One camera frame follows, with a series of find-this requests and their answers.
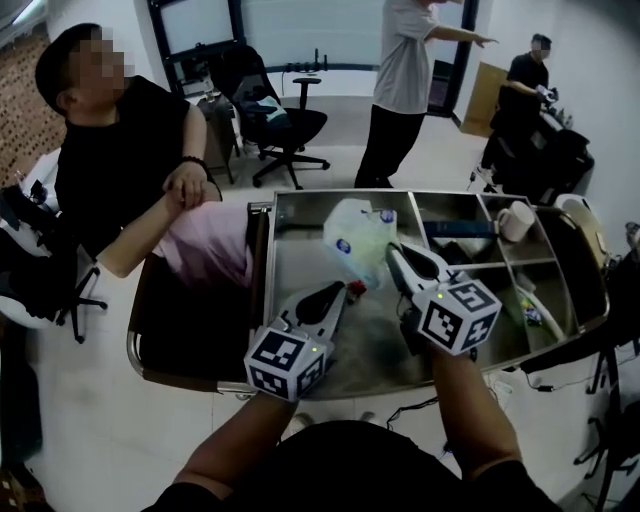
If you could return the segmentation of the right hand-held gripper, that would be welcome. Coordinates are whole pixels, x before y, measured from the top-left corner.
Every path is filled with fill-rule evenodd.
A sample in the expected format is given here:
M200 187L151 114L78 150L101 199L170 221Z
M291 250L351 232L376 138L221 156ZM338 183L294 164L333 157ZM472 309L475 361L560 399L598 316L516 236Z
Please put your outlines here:
M457 356L487 341L502 303L480 280L414 244L388 244L386 264L401 297L410 302L400 330L411 354L432 344Z

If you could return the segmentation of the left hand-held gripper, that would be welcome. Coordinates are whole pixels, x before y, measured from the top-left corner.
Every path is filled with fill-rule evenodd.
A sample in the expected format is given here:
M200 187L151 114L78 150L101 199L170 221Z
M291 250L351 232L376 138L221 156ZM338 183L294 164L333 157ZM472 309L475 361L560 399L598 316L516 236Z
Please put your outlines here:
M326 374L347 302L361 296L361 283L314 285L290 295L278 315L258 328L244 365L248 384L285 401L299 400Z

